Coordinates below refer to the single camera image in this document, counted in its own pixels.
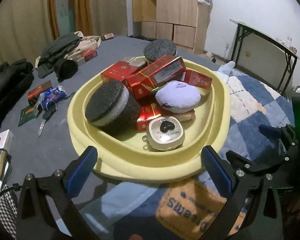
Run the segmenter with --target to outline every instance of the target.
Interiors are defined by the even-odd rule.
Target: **key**
[[[41,125],[40,125],[40,128],[39,128],[39,132],[38,132],[38,136],[41,135],[42,133],[42,130],[43,130],[43,127],[44,127],[44,124],[51,118],[51,116],[56,112],[57,108],[55,105],[53,105],[49,111],[46,111],[44,112],[43,116],[42,116],[42,122],[41,122]]]

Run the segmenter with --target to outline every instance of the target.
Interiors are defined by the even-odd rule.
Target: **metal bolt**
[[[56,170],[54,176],[60,177],[63,174],[63,170]]]
[[[271,174],[268,173],[268,174],[266,175],[266,178],[267,178],[268,180],[271,180],[273,177],[272,177]]]
[[[242,171],[242,170],[237,170],[235,173],[236,173],[239,177],[243,177],[243,176],[244,176],[244,171]]]
[[[33,178],[33,174],[28,174],[27,176],[26,176],[26,180],[31,180]]]

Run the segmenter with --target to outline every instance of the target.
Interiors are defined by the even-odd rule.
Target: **beige clothing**
[[[79,37],[82,38],[82,40],[80,41],[78,47],[76,47],[73,51],[71,51],[70,53],[66,54],[64,56],[64,58],[66,59],[70,59],[70,60],[78,60],[80,59],[81,53],[84,52],[85,50],[88,49],[97,49],[99,48],[100,44],[101,44],[101,38],[100,36],[83,36],[82,32],[75,32],[74,34],[78,35]],[[40,56],[37,57],[37,59],[35,60],[35,68],[38,67],[38,63],[40,60]]]

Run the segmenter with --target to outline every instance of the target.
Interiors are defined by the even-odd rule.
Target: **yellow basin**
[[[184,59],[186,67],[212,78],[210,92],[200,89],[201,101],[195,119],[183,122],[186,138],[181,148],[153,152],[143,142],[146,132],[130,129],[117,138],[104,133],[85,118],[92,94],[102,85],[100,74],[85,83],[73,96],[68,109],[68,125],[76,152],[87,146],[98,150],[95,171],[105,176],[143,182],[170,182],[189,177],[202,168],[201,149],[211,145],[216,152],[223,146],[230,122],[230,95],[227,85],[215,73]]]

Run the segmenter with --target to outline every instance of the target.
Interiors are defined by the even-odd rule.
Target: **blue checkered blanket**
[[[259,125],[294,125],[291,103],[279,93],[236,70],[227,84],[231,96],[229,133],[220,156],[232,150],[256,163],[266,163],[283,151],[264,137]],[[187,239],[204,233],[225,203],[206,171],[192,179],[161,185],[122,182],[80,210],[102,240]],[[60,229],[67,232],[63,222]],[[238,230],[240,222],[233,228]]]

